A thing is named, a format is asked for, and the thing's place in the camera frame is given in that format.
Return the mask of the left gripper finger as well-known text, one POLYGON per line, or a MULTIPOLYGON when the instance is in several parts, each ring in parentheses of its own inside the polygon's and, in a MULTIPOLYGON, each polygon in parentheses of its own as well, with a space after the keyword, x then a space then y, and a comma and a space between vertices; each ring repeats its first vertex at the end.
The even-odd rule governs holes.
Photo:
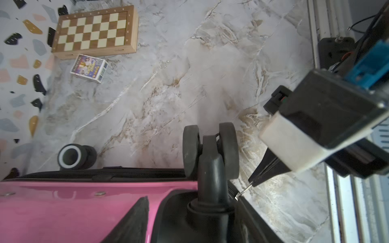
POLYGON ((139 198, 102 243, 146 243, 150 202, 147 196, 139 198))

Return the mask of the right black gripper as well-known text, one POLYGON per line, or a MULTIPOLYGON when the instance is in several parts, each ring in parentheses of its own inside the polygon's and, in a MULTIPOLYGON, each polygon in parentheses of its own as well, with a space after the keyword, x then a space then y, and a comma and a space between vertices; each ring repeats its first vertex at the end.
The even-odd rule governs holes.
POLYGON ((389 154, 367 139, 389 115, 387 97, 350 85, 280 86, 264 109, 275 121, 264 131, 267 150, 252 187, 321 162, 343 177, 388 173, 389 154))

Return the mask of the pink hard-shell suitcase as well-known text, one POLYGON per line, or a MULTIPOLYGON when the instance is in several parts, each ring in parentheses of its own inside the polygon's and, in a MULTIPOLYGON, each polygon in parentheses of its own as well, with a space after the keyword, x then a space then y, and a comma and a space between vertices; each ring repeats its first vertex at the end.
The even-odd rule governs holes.
POLYGON ((1 181, 1 242, 101 243, 136 201, 149 198, 146 243, 279 243, 231 183, 239 175, 236 130, 221 123, 200 137, 183 132, 183 169, 91 169, 97 154, 71 144, 60 171, 1 181))

